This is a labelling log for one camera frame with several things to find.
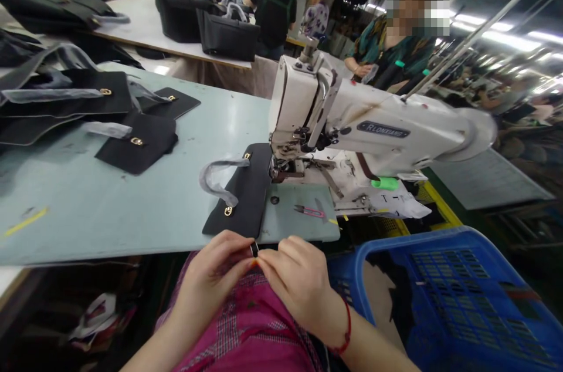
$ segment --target wrist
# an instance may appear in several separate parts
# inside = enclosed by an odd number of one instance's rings
[[[330,349],[341,347],[348,332],[348,310],[342,297],[333,289],[325,299],[323,323],[313,333]]]

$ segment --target paper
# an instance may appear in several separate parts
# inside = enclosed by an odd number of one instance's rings
[[[399,188],[394,191],[380,190],[370,199],[375,208],[375,215],[385,218],[423,218],[429,215],[432,210],[419,203],[415,197],[409,193],[402,181]]]

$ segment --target yellow tape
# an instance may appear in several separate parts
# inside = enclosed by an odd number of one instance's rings
[[[22,228],[27,227],[29,224],[31,224],[32,222],[37,221],[39,218],[41,218],[42,216],[44,216],[44,214],[46,214],[48,211],[47,208],[43,208],[41,211],[39,211],[37,214],[35,214],[32,217],[29,217],[28,219],[26,219],[25,221],[20,222],[19,224],[17,224],[16,226],[13,226],[12,228],[10,228],[8,231],[6,231],[4,233],[4,237],[8,237],[11,236],[12,234],[14,234],[15,232],[20,231]]]

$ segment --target woman's right hand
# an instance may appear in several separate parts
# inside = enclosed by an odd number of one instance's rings
[[[258,265],[297,323],[328,347],[344,344],[348,316],[328,282],[327,260],[300,237],[280,241],[278,250],[258,252]]]
[[[373,64],[366,64],[366,65],[363,65],[363,66],[358,66],[354,70],[354,74],[358,77],[364,78],[364,76],[371,71],[373,66],[374,66]]]

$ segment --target red bracelet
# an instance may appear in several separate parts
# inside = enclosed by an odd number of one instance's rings
[[[346,331],[346,334],[344,334],[344,344],[341,347],[337,349],[329,349],[330,352],[335,356],[340,356],[341,354],[343,354],[343,352],[346,351],[346,349],[350,345],[350,333],[352,332],[352,319],[350,318],[350,307],[348,306],[348,302],[346,302],[346,299],[343,297],[343,295],[340,295],[340,297],[342,297],[342,300],[346,305],[346,313],[348,314],[348,331]]]

